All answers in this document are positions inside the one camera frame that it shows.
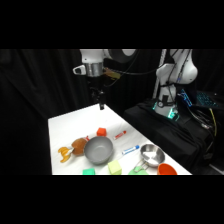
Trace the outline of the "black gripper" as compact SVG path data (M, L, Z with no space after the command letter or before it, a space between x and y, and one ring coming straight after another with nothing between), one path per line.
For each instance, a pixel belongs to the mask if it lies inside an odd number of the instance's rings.
M90 94L94 103L99 103L100 110L105 109L105 92L103 90L103 77L88 77Z

